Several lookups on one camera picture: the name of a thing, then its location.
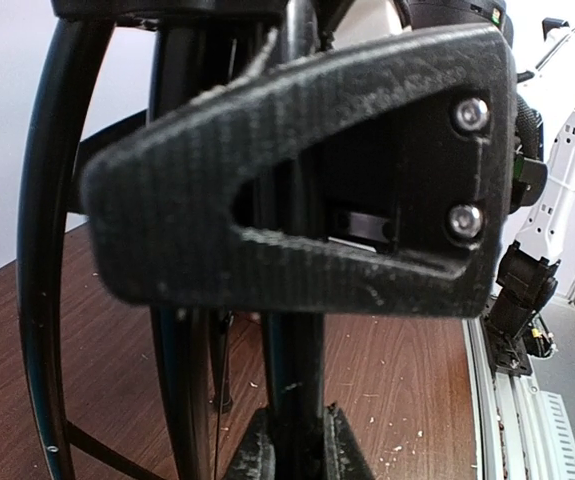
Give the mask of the black music stand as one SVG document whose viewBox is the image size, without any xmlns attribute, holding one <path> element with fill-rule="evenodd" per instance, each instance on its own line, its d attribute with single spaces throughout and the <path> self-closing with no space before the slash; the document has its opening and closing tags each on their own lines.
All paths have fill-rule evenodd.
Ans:
<svg viewBox="0 0 575 480">
<path fill-rule="evenodd" d="M 163 72 L 168 60 L 180 60 L 181 53 L 167 47 L 190 47 L 183 55 L 198 54 L 198 45 L 183 44 L 171 35 L 172 26 L 182 21 L 198 21 L 199 27 L 187 32 L 199 43 L 202 22 L 206 27 L 220 23 L 260 20 L 280 23 L 288 1 L 50 1 L 58 18 L 47 60 L 39 83 L 30 121 L 20 194 L 19 232 L 17 237 L 17 294 L 23 363 L 34 419 L 51 479 L 75 479 L 71 446 L 105 462 L 133 479 L 160 479 L 153 472 L 99 443 L 67 420 L 62 385 L 60 352 L 60 295 L 65 217 L 80 207 L 76 188 L 81 169 L 99 150 L 143 128 L 161 112 L 158 107 L 171 106 L 170 85 L 173 74 Z M 148 110 L 127 117 L 80 142 L 91 95 L 100 66 L 116 26 L 140 28 L 141 23 L 162 21 L 162 53 L 155 60 L 152 98 Z M 181 239 L 162 235 L 156 230 L 136 229 L 146 234 L 140 243 L 128 244 L 143 270 L 145 280 L 155 280 L 154 273 L 166 267 L 178 273 L 172 280 L 188 275 L 190 281 L 201 279 L 198 268 L 208 259 L 200 247 L 206 233 L 213 233 L 209 222 L 198 220 L 198 230 L 185 228 Z M 182 333 L 176 327 L 174 311 L 152 311 L 157 367 L 167 426 L 180 479 L 207 479 L 206 414 L 201 403 L 203 387 L 198 380 L 198 366 L 179 370 L 179 354 L 172 340 Z"/>
</svg>

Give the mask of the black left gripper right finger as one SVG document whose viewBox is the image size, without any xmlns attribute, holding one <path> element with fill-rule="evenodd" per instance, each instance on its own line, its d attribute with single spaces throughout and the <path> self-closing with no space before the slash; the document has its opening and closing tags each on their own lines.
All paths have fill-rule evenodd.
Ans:
<svg viewBox="0 0 575 480">
<path fill-rule="evenodd" d="M 348 419 L 336 404 L 324 412 L 324 479 L 374 480 L 350 427 Z"/>
</svg>

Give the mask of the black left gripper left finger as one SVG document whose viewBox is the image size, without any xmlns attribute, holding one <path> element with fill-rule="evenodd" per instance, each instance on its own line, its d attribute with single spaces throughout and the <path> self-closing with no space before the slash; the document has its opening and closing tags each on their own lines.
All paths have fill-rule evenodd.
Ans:
<svg viewBox="0 0 575 480">
<path fill-rule="evenodd" d="M 257 409 L 224 474 L 225 480 L 274 480 L 276 455 L 266 408 Z"/>
</svg>

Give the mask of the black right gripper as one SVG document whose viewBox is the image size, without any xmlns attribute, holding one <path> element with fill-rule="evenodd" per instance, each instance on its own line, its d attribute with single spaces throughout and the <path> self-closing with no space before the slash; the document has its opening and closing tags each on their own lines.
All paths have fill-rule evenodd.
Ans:
<svg viewBox="0 0 575 480">
<path fill-rule="evenodd" d="M 435 27 L 205 93 L 96 154 L 81 201 L 98 273 L 128 303 L 472 318 L 511 156 L 503 35 Z M 201 279 L 145 280 L 128 260 L 137 228 L 180 240 L 201 218 Z"/>
</svg>

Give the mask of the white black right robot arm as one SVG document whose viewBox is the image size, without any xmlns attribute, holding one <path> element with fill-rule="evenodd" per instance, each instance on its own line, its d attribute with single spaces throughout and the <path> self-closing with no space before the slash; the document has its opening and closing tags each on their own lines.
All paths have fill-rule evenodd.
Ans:
<svg viewBox="0 0 575 480">
<path fill-rule="evenodd" d="M 408 1 L 406 29 L 243 76 L 96 154 L 98 271 L 133 304 L 473 318 L 501 358 L 537 312 L 575 198 L 575 27 L 517 72 L 502 1 Z"/>
</svg>

